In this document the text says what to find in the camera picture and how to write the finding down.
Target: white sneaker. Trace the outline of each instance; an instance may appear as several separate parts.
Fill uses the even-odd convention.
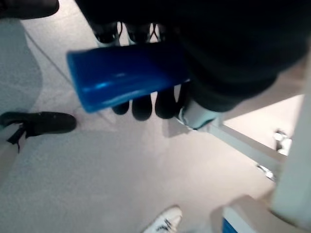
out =
[[[142,233],[176,233],[182,218],[179,206],[164,210]]]

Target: black sneaker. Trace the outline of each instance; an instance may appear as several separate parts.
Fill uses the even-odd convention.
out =
[[[42,134],[69,133],[77,126],[75,117],[66,113],[7,112],[0,116],[0,125],[6,127],[13,123],[22,123],[26,127],[26,137]]]
[[[58,0],[0,0],[0,18],[42,18],[58,9]]]

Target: shoelace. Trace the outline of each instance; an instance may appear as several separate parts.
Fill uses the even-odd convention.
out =
[[[159,233],[175,233],[177,229],[172,226],[172,224],[166,219],[164,220],[165,225],[161,225],[157,228],[157,232]]]

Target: white metal frame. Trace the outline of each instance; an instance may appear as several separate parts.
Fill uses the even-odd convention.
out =
[[[249,138],[217,119],[208,132],[271,170],[279,181],[271,210],[287,222],[311,231],[311,55],[307,84],[289,156]]]

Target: tiled floor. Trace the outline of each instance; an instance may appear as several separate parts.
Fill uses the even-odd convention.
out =
[[[67,135],[28,140],[0,189],[1,233],[137,233],[172,204],[184,210],[181,232],[200,231],[218,206],[273,188],[253,161],[207,133],[156,116],[86,114],[66,52],[96,42],[74,1],[60,3],[52,17],[0,22],[0,113],[59,111],[79,121]]]

